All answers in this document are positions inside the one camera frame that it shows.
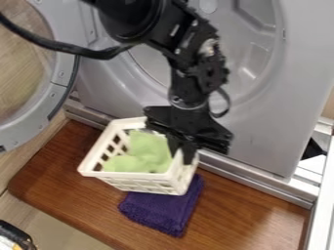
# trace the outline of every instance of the wooden platform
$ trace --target wooden platform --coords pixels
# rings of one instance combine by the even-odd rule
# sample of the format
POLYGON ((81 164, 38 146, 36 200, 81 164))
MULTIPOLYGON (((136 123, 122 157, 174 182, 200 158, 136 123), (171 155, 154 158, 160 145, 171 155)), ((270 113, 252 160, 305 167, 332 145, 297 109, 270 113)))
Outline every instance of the wooden platform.
POLYGON ((116 207, 125 193, 76 172, 100 133, 69 122, 11 180, 10 193, 115 249, 302 249, 309 211, 203 170, 183 238, 130 222, 116 207))

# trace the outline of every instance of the green towel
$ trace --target green towel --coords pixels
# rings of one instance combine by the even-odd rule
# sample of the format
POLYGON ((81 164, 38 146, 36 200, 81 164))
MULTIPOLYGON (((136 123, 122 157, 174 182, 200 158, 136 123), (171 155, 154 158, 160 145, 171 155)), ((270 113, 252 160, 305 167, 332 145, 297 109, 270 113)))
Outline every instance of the green towel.
POLYGON ((172 162, 166 138, 141 131, 130 132, 128 154, 112 157, 107 172, 165 173, 172 162))

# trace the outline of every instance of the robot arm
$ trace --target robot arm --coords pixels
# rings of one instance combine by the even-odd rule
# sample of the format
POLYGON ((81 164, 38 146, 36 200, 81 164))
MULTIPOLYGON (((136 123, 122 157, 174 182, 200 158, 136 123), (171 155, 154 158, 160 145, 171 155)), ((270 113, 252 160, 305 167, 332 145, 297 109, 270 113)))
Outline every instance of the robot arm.
POLYGON ((228 153, 232 133, 212 117, 210 95, 221 88, 229 71, 219 48, 217 29, 182 0, 84 0, 99 10, 107 33, 123 44, 145 43, 160 51, 172 70, 170 106, 145 108, 147 127, 167 136, 172 152, 182 148, 191 163, 198 148, 228 153))

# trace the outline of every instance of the blue cloth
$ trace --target blue cloth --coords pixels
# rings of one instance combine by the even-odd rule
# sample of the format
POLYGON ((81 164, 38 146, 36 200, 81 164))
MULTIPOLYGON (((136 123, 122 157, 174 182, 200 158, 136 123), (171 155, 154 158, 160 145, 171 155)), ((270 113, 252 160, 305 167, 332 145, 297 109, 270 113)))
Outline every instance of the blue cloth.
POLYGON ((195 175, 183 196, 129 192, 118 209, 130 220, 181 237, 204 186, 195 175))

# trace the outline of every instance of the plastic basket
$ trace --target plastic basket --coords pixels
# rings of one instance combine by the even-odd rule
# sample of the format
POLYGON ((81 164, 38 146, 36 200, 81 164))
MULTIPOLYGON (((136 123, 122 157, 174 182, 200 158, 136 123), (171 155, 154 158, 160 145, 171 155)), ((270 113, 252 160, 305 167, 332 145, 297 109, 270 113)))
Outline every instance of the plastic basket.
POLYGON ((103 171, 104 163, 111 157, 126 153, 130 143, 129 132, 131 130, 143 130, 145 122, 145 117, 110 122, 80 164, 79 173, 86 177, 98 178, 124 191, 171 195, 185 194, 199 162, 198 153, 191 165, 184 165, 183 152, 179 149, 171 166, 163 174, 103 171))

